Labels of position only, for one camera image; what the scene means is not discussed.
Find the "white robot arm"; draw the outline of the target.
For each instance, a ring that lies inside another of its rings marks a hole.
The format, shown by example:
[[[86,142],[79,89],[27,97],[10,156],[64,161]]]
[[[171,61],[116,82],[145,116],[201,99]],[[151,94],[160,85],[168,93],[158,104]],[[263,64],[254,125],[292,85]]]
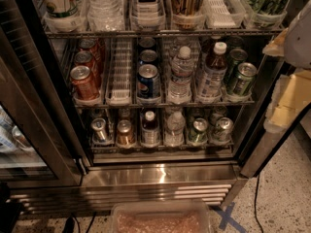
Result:
[[[267,107],[263,127],[276,134],[289,128],[311,103],[311,1],[262,52],[283,57],[295,68],[293,74],[280,76]]]

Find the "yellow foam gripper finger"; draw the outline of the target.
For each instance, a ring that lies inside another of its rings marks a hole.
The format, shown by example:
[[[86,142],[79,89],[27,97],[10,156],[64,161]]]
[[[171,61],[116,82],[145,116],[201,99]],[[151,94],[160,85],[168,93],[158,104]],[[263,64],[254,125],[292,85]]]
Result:
[[[311,71],[298,69],[281,75],[274,86],[265,114],[264,129],[280,133],[288,129],[302,110],[311,103]]]
[[[268,56],[284,56],[284,44],[288,29],[284,29],[278,36],[270,41],[262,50],[262,52]]]

